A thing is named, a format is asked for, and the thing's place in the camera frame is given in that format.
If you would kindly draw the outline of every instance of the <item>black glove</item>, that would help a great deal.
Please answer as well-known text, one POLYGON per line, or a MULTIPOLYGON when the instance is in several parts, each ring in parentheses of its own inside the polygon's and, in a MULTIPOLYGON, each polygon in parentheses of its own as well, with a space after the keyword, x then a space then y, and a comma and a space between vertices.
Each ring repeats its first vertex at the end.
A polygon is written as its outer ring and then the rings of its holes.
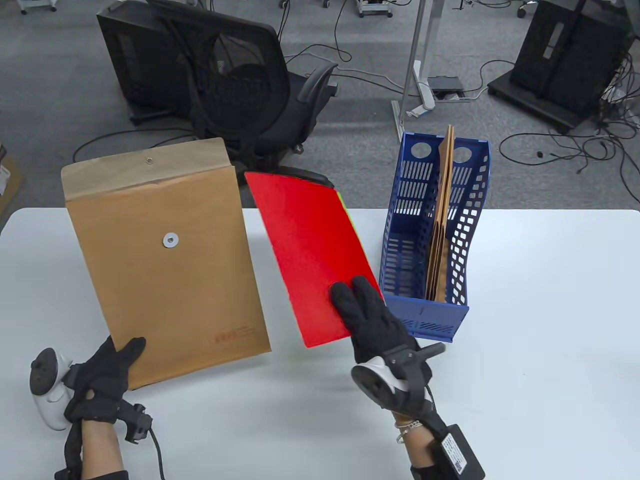
POLYGON ((115 423, 124 392, 129 389, 129 368, 147 345, 144 338, 132 339, 120 351, 108 337, 85 363, 75 365, 77 372, 70 388, 74 396, 65 409, 65 418, 115 423), (87 399, 92 390, 94 396, 87 399))
MULTIPOLYGON (((353 279, 353 290, 344 283, 333 285, 331 299, 344 325, 351 332, 356 363, 368 362, 400 345, 415 351, 420 349, 415 338, 389 312, 378 291, 365 277, 353 279)), ((427 384, 433 376, 431 369, 426 362, 421 368, 427 384)))

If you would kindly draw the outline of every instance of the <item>silver bracelet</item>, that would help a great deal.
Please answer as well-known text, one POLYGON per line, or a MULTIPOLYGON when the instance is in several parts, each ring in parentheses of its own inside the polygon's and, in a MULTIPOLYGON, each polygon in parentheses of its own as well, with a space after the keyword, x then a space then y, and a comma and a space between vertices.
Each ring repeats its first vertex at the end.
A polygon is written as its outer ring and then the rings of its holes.
POLYGON ((414 420, 413 422, 407 425, 398 425, 396 422, 396 428, 400 430, 400 435, 396 438, 396 442, 400 445, 404 443, 404 436, 409 433, 411 430, 421 427, 422 422, 420 420, 414 420))

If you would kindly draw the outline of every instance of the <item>cardboard box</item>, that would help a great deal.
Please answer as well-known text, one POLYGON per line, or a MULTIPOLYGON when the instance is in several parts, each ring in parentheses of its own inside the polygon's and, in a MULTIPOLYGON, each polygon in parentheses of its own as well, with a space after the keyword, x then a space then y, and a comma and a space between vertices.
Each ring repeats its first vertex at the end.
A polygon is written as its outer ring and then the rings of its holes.
POLYGON ((62 184, 116 348, 147 338, 131 388, 270 351, 221 139, 67 165, 62 184))
POLYGON ((18 170, 15 161, 6 154, 6 148, 0 143, 0 214, 8 207, 9 202, 18 193, 24 177, 18 170))

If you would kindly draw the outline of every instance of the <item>cardboard folder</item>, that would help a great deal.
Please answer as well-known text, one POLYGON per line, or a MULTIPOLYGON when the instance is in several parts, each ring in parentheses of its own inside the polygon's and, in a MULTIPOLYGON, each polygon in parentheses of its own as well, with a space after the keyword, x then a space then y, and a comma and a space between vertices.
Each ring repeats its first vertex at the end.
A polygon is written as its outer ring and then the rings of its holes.
POLYGON ((116 348, 147 339, 131 388, 270 350, 221 139, 68 165, 62 183, 116 348))
POLYGON ((451 201, 451 182, 453 175, 453 152, 455 131, 452 125, 440 144, 440 177, 438 180, 438 196, 433 219, 433 235, 429 249, 429 265, 427 271, 427 300, 445 302, 447 261, 449 257, 449 241, 446 238, 449 202, 451 201))
POLYGON ((363 275, 378 286, 336 190, 306 180, 247 173, 307 347, 349 336, 330 299, 336 282, 363 275))

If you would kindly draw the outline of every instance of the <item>table surface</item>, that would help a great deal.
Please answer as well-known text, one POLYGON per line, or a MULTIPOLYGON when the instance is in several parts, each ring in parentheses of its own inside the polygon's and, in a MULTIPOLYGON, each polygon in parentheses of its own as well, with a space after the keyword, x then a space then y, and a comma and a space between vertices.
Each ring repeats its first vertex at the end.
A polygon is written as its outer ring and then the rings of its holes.
MULTIPOLYGON (((349 341, 304 348, 244 214, 273 352, 127 394, 154 417, 167 480, 409 479, 390 415, 352 384, 349 341)), ((351 215, 377 271, 385 211, 351 215)), ((489 480, 639 477, 639 238, 632 211, 483 213, 470 312, 430 363, 489 480)), ((108 334, 66 210, 21 210, 0 234, 0 325, 0 476, 51 479, 65 434, 40 420, 29 363, 48 346, 85 360, 108 334)), ((159 478, 150 439, 122 447, 132 479, 159 478)))

